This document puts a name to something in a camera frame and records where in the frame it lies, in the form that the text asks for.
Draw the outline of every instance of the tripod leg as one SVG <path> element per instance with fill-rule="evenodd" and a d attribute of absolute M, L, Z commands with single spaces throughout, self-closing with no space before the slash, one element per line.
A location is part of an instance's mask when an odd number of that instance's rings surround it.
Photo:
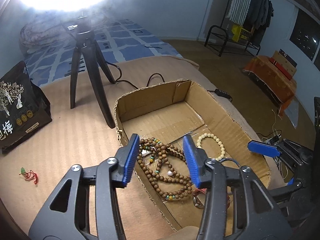
<path fill-rule="evenodd" d="M 108 105 L 106 94 L 103 89 L 99 67 L 96 59 L 96 47 L 94 44 L 90 44 L 82 48 L 82 54 L 84 57 L 87 71 L 91 81 L 93 91 L 96 95 L 102 114 L 110 128 L 116 127 L 113 121 L 112 114 Z"/>
<path fill-rule="evenodd" d="M 70 80 L 70 108 L 76 106 L 76 87 L 78 79 L 78 67 L 80 64 L 81 49 L 75 47 L 71 61 L 71 80 Z"/>
<path fill-rule="evenodd" d="M 109 82 L 111 84 L 115 84 L 115 79 L 113 78 L 113 75 L 109 69 L 108 64 L 106 63 L 104 56 L 102 54 L 102 51 L 99 47 L 99 44 L 97 43 L 96 40 L 93 41 L 95 48 L 96 48 L 96 57 L 97 57 L 97 61 L 102 69 L 102 71 L 104 72 L 104 74 L 106 75 L 106 77 L 108 78 Z"/>

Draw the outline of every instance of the striped towel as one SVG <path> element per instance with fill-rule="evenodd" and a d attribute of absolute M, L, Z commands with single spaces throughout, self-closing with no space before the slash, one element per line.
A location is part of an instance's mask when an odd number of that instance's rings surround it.
<path fill-rule="evenodd" d="M 250 2 L 251 0 L 232 0 L 227 18 L 229 18 L 230 21 L 243 26 Z"/>

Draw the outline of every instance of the black snack bag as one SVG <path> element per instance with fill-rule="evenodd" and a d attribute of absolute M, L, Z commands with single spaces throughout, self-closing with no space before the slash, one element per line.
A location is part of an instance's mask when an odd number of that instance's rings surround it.
<path fill-rule="evenodd" d="M 0 149 L 8 153 L 51 122 L 50 102 L 20 61 L 0 79 Z"/>

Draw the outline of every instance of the red box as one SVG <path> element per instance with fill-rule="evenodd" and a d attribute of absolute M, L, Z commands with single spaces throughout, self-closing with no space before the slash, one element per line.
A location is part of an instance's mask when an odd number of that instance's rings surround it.
<path fill-rule="evenodd" d="M 290 75 L 289 72 L 286 71 L 286 70 L 284 69 L 284 67 L 283 67 L 280 63 L 278 63 L 274 58 L 269 58 L 269 61 L 270 61 L 273 65 L 275 65 L 275 66 L 277 67 L 277 69 L 279 69 L 279 70 L 282 72 L 282 74 L 286 76 L 287 79 L 289 79 L 289 80 L 292 79 L 292 75 Z"/>

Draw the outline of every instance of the lamp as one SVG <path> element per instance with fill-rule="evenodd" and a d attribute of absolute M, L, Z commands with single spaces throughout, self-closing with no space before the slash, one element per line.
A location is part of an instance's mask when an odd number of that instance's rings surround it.
<path fill-rule="evenodd" d="M 21 0 L 27 6 L 34 7 L 40 10 L 63 10 L 74 11 L 82 10 L 94 5 L 102 0 Z M 76 29 L 76 47 L 72 55 L 71 62 L 71 80 L 70 80 L 70 108 L 76 106 L 76 83 L 78 77 L 78 68 L 80 64 L 81 54 L 84 56 L 84 61 L 89 74 L 90 82 L 93 91 L 99 103 L 102 114 L 110 128 L 114 128 L 113 120 L 108 101 L 100 76 L 98 64 L 103 73 L 108 78 L 109 82 L 115 84 L 111 71 L 105 61 L 101 49 L 94 39 L 94 32 L 91 30 L 91 22 L 87 16 L 81 16 L 77 19 L 77 24 L 71 26 Z"/>

